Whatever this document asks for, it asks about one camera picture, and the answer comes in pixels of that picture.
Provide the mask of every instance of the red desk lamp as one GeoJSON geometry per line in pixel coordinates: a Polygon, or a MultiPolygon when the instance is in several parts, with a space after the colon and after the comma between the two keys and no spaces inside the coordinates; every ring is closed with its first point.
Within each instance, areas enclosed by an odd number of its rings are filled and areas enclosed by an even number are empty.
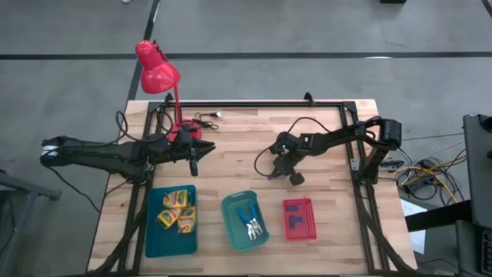
{"type": "Polygon", "coordinates": [[[175,91],[175,119],[172,130],[169,133],[169,141],[173,142],[177,132],[187,125],[190,136],[199,139],[201,130],[199,125],[192,120],[183,120],[181,106],[179,105],[178,82],[181,78],[178,70],[168,62],[164,52],[157,42],[141,41],[135,46],[135,52],[143,67],[141,73],[141,88],[148,94],[158,94],[174,88],[175,91]]]}

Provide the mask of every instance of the lamp shade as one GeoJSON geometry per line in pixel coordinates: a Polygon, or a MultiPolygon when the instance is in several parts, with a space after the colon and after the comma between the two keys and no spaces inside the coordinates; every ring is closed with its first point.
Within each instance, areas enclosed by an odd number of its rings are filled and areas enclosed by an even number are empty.
{"type": "Polygon", "coordinates": [[[135,46],[135,53],[143,68],[140,80],[144,92],[157,94],[178,85],[181,76],[159,51],[158,45],[141,41],[135,46]]]}

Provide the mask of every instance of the small yellow box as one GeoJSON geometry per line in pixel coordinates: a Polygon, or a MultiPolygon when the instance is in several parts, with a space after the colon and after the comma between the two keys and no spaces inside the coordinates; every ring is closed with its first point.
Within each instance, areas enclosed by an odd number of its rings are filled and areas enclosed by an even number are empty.
{"type": "Polygon", "coordinates": [[[166,194],[162,204],[166,208],[184,209],[188,206],[188,191],[184,189],[166,194]]]}
{"type": "Polygon", "coordinates": [[[193,232],[194,223],[197,218],[196,208],[188,207],[178,218],[178,234],[193,232]]]}
{"type": "Polygon", "coordinates": [[[178,208],[164,210],[157,216],[157,220],[164,226],[164,228],[169,229],[176,222],[182,212],[183,209],[178,208]]]}

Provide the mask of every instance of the concrete floor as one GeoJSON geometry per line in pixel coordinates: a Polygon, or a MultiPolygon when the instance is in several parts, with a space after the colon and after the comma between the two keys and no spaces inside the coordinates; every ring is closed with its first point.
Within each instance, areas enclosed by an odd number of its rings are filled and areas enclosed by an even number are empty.
{"type": "MultiPolygon", "coordinates": [[[[151,4],[0,0],[0,54],[132,53],[143,37],[151,4]]],[[[403,6],[376,0],[162,0],[152,38],[173,53],[472,52],[492,51],[491,24],[480,0],[408,0],[403,6]]],[[[406,139],[460,132],[463,115],[491,113],[491,58],[173,63],[181,72],[184,99],[300,98],[306,91],[315,98],[375,98],[382,116],[404,124],[406,139]]],[[[38,201],[16,260],[16,276],[85,270],[98,215],[86,199],[41,167],[40,143],[56,135],[114,139],[114,113],[125,107],[134,68],[133,60],[0,60],[0,168],[63,191],[60,202],[38,201]]],[[[137,99],[150,98],[138,90],[137,99]]],[[[414,140],[402,149],[418,159],[463,139],[414,140]]],[[[452,159],[463,148],[458,145],[437,157],[452,159]]],[[[107,174],[81,166],[60,172],[101,203],[107,174]]],[[[451,173],[468,198],[466,165],[451,173]]],[[[440,200],[430,203],[439,205],[440,200]]]]}

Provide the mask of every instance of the lamp base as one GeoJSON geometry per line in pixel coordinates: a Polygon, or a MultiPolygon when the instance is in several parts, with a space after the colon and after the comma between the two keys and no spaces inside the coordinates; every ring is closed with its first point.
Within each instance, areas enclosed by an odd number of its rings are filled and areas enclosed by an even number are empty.
{"type": "Polygon", "coordinates": [[[173,142],[176,138],[176,135],[178,135],[178,130],[180,128],[196,128],[196,131],[194,132],[190,132],[190,136],[192,138],[197,138],[197,139],[200,139],[201,138],[201,129],[200,129],[200,125],[197,123],[197,122],[193,122],[191,120],[183,120],[183,123],[179,124],[179,123],[175,123],[173,124],[172,126],[172,130],[171,132],[169,133],[168,135],[168,140],[169,142],[173,142]]]}

